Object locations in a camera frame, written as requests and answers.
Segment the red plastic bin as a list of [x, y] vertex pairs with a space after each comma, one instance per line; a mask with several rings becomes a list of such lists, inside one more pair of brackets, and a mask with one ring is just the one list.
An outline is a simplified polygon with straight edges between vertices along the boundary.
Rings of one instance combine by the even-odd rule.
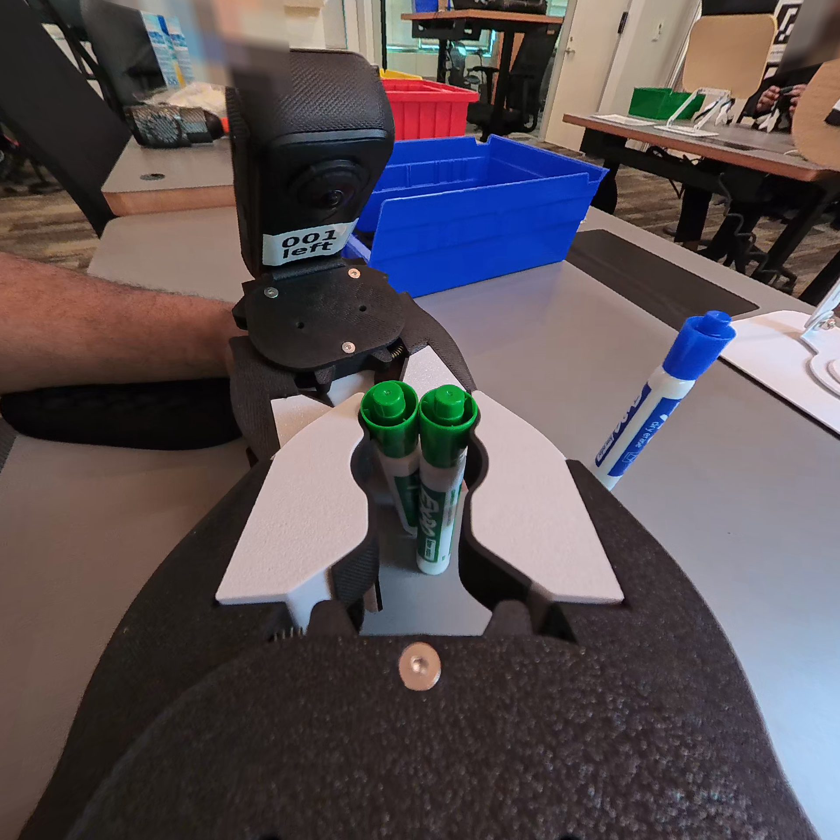
[[392, 109], [395, 141], [462, 137], [467, 111], [479, 94], [423, 79], [382, 78]]

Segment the blue dry erase marker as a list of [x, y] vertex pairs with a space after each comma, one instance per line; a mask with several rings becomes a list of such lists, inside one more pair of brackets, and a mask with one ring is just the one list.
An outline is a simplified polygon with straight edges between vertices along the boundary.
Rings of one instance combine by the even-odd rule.
[[604, 488], [616, 486], [735, 337], [732, 318], [723, 311], [708, 311], [685, 321], [664, 361], [595, 456], [594, 475]]

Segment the green dry erase marker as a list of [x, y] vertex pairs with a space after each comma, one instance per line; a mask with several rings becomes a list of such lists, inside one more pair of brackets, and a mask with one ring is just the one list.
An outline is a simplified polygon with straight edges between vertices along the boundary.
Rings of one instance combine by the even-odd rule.
[[469, 432], [478, 414], [474, 398], [451, 384], [427, 392], [419, 403], [416, 564], [426, 574], [441, 574], [450, 562]]
[[360, 404], [397, 515], [411, 537], [417, 535], [420, 485], [418, 408], [416, 392], [403, 381], [373, 385]]

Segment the black office chair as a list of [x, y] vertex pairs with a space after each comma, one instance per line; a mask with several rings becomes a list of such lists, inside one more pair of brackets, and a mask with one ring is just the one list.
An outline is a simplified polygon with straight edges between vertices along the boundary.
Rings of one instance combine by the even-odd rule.
[[[508, 89], [502, 110], [500, 135], [533, 133], [539, 124], [550, 82], [550, 72], [560, 27], [551, 26], [525, 34], [508, 74]], [[479, 99], [468, 105], [468, 126], [490, 133], [493, 97], [500, 71], [493, 66], [476, 66], [471, 77], [466, 70], [466, 57], [455, 45], [448, 47], [447, 83], [452, 87], [471, 89], [479, 85]]]

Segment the black textured roll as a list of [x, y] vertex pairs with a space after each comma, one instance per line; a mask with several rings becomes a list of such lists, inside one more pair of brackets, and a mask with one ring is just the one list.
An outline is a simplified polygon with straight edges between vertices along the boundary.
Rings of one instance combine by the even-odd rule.
[[203, 108], [139, 104], [127, 107], [124, 115], [137, 143], [156, 150], [210, 144], [227, 132], [223, 121]]

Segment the blue plastic bin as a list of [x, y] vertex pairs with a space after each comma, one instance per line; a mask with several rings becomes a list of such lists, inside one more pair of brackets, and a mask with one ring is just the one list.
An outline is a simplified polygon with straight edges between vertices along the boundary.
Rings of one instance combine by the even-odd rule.
[[605, 175], [496, 135], [397, 141], [342, 256], [413, 298], [558, 263]]

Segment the green plastic bin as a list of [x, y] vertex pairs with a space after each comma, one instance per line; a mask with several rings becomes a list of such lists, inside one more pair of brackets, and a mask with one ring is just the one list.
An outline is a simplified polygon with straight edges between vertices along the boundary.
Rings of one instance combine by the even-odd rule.
[[690, 121], [704, 101], [705, 96], [693, 92], [667, 87], [636, 87], [627, 114], [639, 119], [666, 121], [682, 108], [677, 119]]

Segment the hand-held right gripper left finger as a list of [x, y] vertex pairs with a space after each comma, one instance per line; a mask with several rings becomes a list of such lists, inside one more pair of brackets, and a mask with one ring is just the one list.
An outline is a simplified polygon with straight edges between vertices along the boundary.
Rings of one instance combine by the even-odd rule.
[[370, 525], [351, 471], [363, 440], [362, 397], [322, 406], [273, 456], [217, 588], [219, 604], [283, 602], [306, 629], [312, 608], [338, 597], [330, 571], [362, 545]]

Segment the blue white packet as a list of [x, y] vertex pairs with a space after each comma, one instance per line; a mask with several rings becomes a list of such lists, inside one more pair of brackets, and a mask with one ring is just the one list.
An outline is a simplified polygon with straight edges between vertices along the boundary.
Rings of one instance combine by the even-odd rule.
[[193, 63], [178, 17], [141, 12], [164, 87], [177, 90], [194, 82]]

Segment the person's left forearm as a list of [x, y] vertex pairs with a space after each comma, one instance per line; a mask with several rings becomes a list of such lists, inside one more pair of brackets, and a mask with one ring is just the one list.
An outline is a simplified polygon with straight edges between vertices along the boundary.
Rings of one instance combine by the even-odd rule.
[[231, 309], [2, 253], [1, 394], [227, 376]]

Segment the white plastic bag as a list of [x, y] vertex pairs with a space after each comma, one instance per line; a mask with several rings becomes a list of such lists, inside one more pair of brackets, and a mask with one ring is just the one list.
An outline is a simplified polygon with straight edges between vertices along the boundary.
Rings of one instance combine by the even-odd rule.
[[203, 109], [219, 118], [226, 115], [225, 87], [209, 82], [193, 81], [179, 89], [162, 89], [147, 100], [149, 104], [165, 104], [179, 108]]

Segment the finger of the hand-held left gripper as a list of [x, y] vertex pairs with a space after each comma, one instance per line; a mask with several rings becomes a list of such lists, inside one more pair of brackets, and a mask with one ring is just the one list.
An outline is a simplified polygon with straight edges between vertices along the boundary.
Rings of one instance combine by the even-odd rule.
[[276, 426], [279, 448], [283, 448], [303, 428], [332, 411], [331, 404], [323, 403], [311, 395], [298, 394], [270, 401]]
[[430, 392], [442, 385], [458, 385], [457, 377], [429, 345], [408, 357], [401, 380], [415, 392]]

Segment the wooden standing desk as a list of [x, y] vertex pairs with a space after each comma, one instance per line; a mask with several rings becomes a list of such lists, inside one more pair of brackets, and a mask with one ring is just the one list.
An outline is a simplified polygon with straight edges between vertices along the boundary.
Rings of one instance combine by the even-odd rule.
[[500, 37], [500, 52], [495, 68], [500, 71], [493, 96], [490, 133], [481, 133], [487, 140], [492, 134], [500, 135], [502, 110], [508, 92], [508, 74], [525, 34], [537, 29], [559, 26], [564, 18], [545, 13], [543, 2], [514, 2], [514, 8], [501, 8], [499, 2], [452, 2], [446, 8], [432, 8], [432, 2], [415, 2], [410, 13], [403, 13], [401, 20], [412, 26], [412, 37], [437, 42], [436, 81], [443, 83], [447, 77], [448, 47], [465, 41], [479, 41], [483, 33]]

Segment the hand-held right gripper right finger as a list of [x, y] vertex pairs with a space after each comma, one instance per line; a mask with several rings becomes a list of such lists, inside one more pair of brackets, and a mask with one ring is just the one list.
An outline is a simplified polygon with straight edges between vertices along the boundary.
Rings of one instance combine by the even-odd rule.
[[536, 631], [561, 604], [625, 596], [566, 457], [538, 429], [475, 391], [459, 579], [479, 604], [524, 604]]

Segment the black textured wrist pad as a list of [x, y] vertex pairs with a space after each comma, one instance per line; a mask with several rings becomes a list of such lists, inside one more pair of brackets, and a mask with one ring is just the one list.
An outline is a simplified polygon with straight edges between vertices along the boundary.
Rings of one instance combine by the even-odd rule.
[[1, 410], [19, 434], [74, 445], [180, 451], [242, 436], [224, 377], [40, 388], [4, 395]]

